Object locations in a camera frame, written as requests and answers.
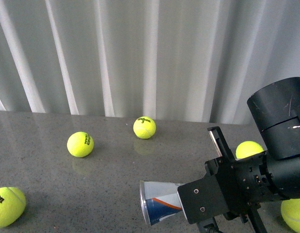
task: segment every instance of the white curtain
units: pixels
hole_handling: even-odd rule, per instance
[[[300,0],[0,0],[0,110],[251,122],[300,76]]]

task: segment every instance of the gray countertop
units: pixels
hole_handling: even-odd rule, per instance
[[[25,194],[23,215],[3,233],[197,233],[182,212],[145,224],[139,181],[188,183],[205,174],[204,162],[217,157],[207,128],[218,124],[156,120],[157,132],[142,140],[132,118],[0,112],[0,187]],[[235,152],[253,140],[264,146],[255,126],[219,125]],[[75,158],[67,140],[89,133],[94,150]],[[280,203],[259,209],[268,233],[291,233]],[[216,217],[224,233],[252,232],[240,219]]]

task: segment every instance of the yellow tennis ball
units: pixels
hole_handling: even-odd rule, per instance
[[[68,139],[67,148],[73,156],[85,157],[92,152],[94,141],[88,133],[76,132]]]
[[[25,206],[25,196],[18,188],[0,188],[0,228],[18,219],[24,212]]]
[[[263,151],[264,150],[262,146],[260,146],[258,143],[253,141],[246,141],[238,145],[235,155],[238,159],[243,159]]]
[[[156,125],[150,117],[142,116],[135,121],[133,130],[137,137],[148,139],[155,134]]]
[[[287,225],[295,232],[300,233],[300,199],[284,200],[281,213]]]

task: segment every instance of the cable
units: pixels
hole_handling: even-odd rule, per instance
[[[218,229],[216,229],[215,227],[208,227],[206,230],[208,233],[223,233],[223,232],[219,231]]]

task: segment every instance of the black cylindrical sensor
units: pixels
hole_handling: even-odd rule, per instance
[[[276,160],[300,156],[300,77],[272,83],[247,101],[269,154]]]

